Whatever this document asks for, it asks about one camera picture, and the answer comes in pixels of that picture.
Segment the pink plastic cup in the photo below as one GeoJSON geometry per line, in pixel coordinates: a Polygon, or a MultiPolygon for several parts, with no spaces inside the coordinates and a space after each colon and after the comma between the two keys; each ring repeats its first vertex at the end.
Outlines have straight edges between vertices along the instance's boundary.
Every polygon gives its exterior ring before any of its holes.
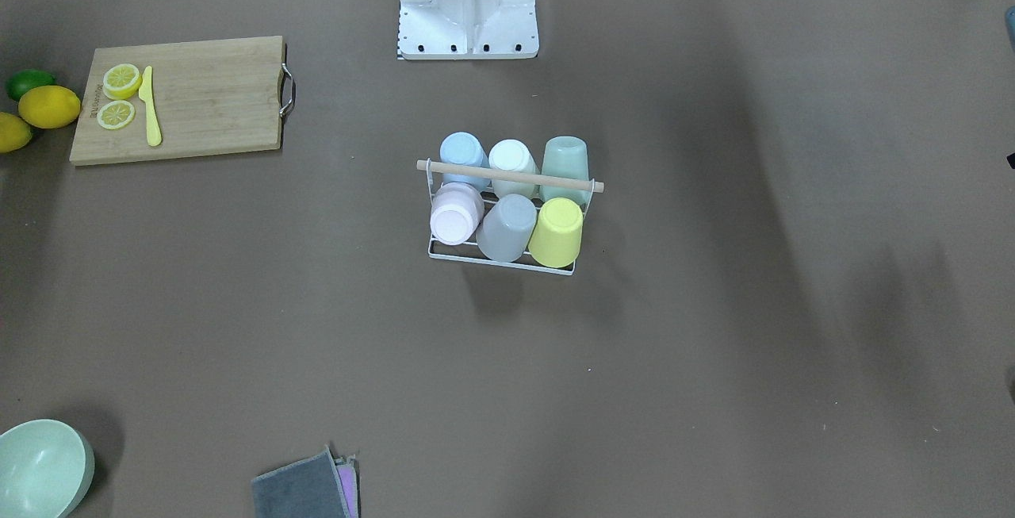
{"type": "Polygon", "coordinates": [[[443,244],[463,244],[478,229],[485,214],[485,204],[475,186],[449,182],[436,190],[431,203],[429,230],[443,244]]]}

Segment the green plastic cup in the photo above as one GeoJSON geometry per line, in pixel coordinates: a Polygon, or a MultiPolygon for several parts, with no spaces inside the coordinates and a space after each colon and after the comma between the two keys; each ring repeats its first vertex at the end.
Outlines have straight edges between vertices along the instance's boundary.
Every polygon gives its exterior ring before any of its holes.
{"type": "MultiPolygon", "coordinates": [[[[558,136],[548,140],[544,150],[542,175],[590,181],[586,142],[573,136],[558,136]]],[[[584,206],[588,204],[592,192],[587,186],[584,190],[540,186],[540,198],[543,202],[551,198],[569,198],[579,206],[584,206]]]]}

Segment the grey plastic cup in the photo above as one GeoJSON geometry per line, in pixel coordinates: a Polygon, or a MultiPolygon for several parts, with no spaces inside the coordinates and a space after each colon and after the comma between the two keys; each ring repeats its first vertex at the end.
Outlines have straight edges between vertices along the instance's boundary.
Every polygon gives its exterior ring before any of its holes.
{"type": "Polygon", "coordinates": [[[529,198],[519,195],[500,198],[477,230],[478,249],[489,260],[519,260],[528,247],[537,215],[529,198]]]}

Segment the yellow plastic cup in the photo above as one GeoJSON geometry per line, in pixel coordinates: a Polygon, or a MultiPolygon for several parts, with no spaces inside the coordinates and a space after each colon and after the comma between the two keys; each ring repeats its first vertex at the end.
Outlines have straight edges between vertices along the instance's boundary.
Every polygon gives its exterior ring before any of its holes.
{"type": "Polygon", "coordinates": [[[528,251],[544,267],[566,268],[580,254],[584,212],[569,198],[551,198],[538,211],[528,251]]]}

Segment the white plastic cup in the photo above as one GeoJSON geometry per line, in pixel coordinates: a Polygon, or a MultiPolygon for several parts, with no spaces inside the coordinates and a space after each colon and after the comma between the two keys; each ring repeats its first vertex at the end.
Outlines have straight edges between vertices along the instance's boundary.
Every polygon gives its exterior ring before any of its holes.
{"type": "MultiPolygon", "coordinates": [[[[522,174],[539,175],[537,164],[529,152],[528,146],[519,140],[501,140],[494,145],[489,153],[488,161],[493,170],[522,172],[522,174]]],[[[538,186],[526,184],[525,182],[504,181],[504,179],[493,179],[492,188],[498,198],[507,195],[519,195],[525,198],[535,198],[538,195],[538,186]]]]}

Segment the blue plastic cup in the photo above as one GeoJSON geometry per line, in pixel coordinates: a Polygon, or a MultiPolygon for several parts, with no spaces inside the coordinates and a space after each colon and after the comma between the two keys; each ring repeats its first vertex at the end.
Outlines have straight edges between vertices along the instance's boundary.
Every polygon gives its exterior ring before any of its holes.
{"type": "MultiPolygon", "coordinates": [[[[471,132],[453,132],[453,134],[447,135],[441,144],[439,154],[443,163],[490,168],[487,152],[471,132]]],[[[492,181],[489,178],[444,174],[442,176],[442,184],[450,184],[450,182],[461,182],[462,184],[471,185],[476,190],[479,190],[480,193],[492,185],[492,181]]]]}

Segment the pink folded cloth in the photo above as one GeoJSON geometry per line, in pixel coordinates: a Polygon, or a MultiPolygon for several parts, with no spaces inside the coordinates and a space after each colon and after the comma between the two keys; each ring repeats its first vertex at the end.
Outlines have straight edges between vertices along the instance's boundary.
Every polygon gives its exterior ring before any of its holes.
{"type": "Polygon", "coordinates": [[[347,517],[360,517],[358,467],[353,458],[334,459],[335,471],[341,488],[343,507],[347,517]]]}

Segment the wooden cutting board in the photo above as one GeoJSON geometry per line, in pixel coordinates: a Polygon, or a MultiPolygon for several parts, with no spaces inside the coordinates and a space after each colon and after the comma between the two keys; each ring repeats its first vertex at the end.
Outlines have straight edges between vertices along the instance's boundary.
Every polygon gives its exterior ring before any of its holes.
{"type": "Polygon", "coordinates": [[[95,49],[70,160],[80,167],[277,150],[295,102],[285,58],[280,35],[95,49]],[[152,69],[159,145],[147,142],[140,98],[131,99],[136,116],[126,127],[98,124],[108,102],[104,74],[120,63],[152,69]]]}

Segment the grey folded cloth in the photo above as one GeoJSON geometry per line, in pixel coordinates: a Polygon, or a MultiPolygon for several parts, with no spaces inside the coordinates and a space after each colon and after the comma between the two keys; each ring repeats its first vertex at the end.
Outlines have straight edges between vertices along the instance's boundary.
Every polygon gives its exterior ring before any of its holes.
{"type": "Polygon", "coordinates": [[[329,448],[251,481],[257,517],[347,517],[329,448]]]}

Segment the yellow plastic knife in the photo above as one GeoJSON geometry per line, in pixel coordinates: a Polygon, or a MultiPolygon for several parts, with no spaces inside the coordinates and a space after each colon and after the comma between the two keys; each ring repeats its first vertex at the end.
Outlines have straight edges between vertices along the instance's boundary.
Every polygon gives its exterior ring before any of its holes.
{"type": "Polygon", "coordinates": [[[142,72],[138,95],[141,99],[145,110],[145,136],[147,145],[149,147],[158,147],[162,145],[163,135],[162,128],[160,128],[159,125],[159,118],[157,117],[152,75],[152,66],[146,66],[142,72]]]}

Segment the lemon half slice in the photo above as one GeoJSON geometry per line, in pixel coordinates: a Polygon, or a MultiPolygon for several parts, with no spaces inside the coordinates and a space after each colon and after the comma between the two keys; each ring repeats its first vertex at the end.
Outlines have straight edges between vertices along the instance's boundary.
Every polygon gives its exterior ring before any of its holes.
{"type": "Polygon", "coordinates": [[[110,67],[101,77],[101,92],[109,100],[129,100],[138,93],[143,81],[142,71],[131,63],[110,67]]]}

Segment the yellow lemon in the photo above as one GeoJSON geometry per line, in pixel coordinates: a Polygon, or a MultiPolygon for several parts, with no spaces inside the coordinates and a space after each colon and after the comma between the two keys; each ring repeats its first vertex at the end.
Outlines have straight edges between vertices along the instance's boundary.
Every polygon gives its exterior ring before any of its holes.
{"type": "Polygon", "coordinates": [[[76,121],[81,112],[81,100],[71,89],[58,85],[29,89],[18,102],[23,121],[33,128],[53,130],[76,121]]]}
{"type": "Polygon", "coordinates": [[[33,129],[13,113],[0,113],[0,153],[10,153],[28,145],[33,139],[33,129]]]}

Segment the green lime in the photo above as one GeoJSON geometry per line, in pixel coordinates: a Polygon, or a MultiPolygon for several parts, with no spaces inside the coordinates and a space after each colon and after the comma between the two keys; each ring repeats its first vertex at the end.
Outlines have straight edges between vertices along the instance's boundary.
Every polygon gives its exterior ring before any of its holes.
{"type": "Polygon", "coordinates": [[[26,92],[41,86],[51,86],[56,84],[54,74],[40,69],[23,69],[10,77],[5,82],[5,91],[8,98],[19,102],[26,92]]]}

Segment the mint green bowl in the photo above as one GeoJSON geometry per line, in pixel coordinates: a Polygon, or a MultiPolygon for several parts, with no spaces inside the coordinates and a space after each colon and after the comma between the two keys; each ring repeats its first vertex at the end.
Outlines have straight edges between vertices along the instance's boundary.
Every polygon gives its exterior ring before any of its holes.
{"type": "Polygon", "coordinates": [[[67,517],[94,478],[94,450],[62,420],[26,420],[1,436],[1,516],[67,517]]]}

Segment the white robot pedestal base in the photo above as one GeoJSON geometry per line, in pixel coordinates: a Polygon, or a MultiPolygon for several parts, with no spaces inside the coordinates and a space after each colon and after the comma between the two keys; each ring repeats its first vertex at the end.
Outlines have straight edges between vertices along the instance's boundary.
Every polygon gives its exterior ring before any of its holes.
{"type": "Polygon", "coordinates": [[[399,59],[532,59],[539,54],[536,0],[399,2],[399,59]]]}

